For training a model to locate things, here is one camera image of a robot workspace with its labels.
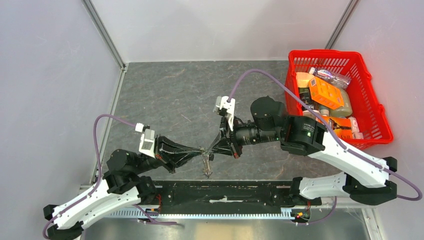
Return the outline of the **leopard print wrist strap keyring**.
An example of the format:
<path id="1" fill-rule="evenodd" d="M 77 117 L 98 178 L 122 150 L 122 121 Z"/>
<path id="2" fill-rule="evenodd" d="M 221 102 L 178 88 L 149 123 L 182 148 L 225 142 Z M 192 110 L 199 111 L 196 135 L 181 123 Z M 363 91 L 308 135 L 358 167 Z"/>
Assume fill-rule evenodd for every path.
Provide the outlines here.
<path id="1" fill-rule="evenodd" d="M 214 153 L 211 149 L 200 147 L 200 156 L 202 157 L 203 163 L 203 175 L 209 179 L 213 174 L 210 162 L 214 160 Z"/>

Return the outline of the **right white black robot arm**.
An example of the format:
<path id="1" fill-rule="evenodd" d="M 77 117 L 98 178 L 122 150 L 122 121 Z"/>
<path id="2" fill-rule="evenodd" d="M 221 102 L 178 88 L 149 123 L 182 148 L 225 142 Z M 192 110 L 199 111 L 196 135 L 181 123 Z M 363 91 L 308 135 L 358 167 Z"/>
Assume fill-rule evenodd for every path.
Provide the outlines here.
<path id="1" fill-rule="evenodd" d="M 377 206 L 397 197 L 397 185 L 389 180 L 396 171 L 393 157 L 376 158 L 330 134 L 320 122 L 290 115 L 286 106 L 269 96 L 250 106 L 252 120 L 243 122 L 234 114 L 235 100 L 216 99 L 214 111 L 221 116 L 219 134 L 209 147 L 211 154 L 239 158 L 247 145 L 279 142 L 283 151 L 323 161 L 340 170 L 325 177 L 295 177 L 288 191 L 289 200 L 300 205 L 307 199 L 348 196 L 353 201 Z"/>

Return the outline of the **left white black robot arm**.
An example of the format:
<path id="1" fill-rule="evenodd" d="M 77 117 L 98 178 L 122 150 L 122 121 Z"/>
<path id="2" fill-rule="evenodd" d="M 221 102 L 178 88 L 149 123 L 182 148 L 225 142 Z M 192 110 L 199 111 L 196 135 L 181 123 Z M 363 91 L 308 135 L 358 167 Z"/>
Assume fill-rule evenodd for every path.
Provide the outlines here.
<path id="1" fill-rule="evenodd" d="M 48 221 L 42 234 L 46 240 L 74 240 L 93 223 L 126 206 L 150 205 L 158 197 L 153 180 L 145 172 L 160 167 L 170 173 L 194 157 L 201 147 L 176 143 L 165 136 L 143 133 L 138 152 L 117 149 L 106 162 L 108 170 L 89 189 L 61 205 L 43 208 Z"/>

